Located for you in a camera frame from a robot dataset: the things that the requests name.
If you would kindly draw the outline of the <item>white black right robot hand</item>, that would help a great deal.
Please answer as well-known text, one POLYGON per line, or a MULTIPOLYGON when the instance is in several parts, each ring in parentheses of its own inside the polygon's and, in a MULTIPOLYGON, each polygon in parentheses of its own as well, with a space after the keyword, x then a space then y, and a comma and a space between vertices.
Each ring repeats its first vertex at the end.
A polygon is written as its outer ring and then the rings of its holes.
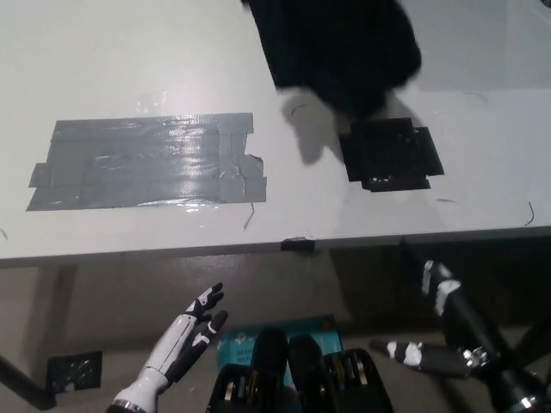
POLYGON ((412 370, 453 378, 467 378, 503 355, 496 329, 442 263, 428 260, 422 265, 421 293, 432 301, 446 343, 373 340, 374 351, 412 370))

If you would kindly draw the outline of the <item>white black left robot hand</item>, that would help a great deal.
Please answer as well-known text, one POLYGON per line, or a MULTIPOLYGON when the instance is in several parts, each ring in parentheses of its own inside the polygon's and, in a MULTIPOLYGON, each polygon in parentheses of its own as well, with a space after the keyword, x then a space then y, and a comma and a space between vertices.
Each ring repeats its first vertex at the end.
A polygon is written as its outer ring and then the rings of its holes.
POLYGON ((175 318, 156 343, 137 379, 115 396, 108 412, 158 410, 159 396, 183 378, 226 322, 226 311, 208 313, 222 300, 222 288, 221 282, 210 287, 175 318))

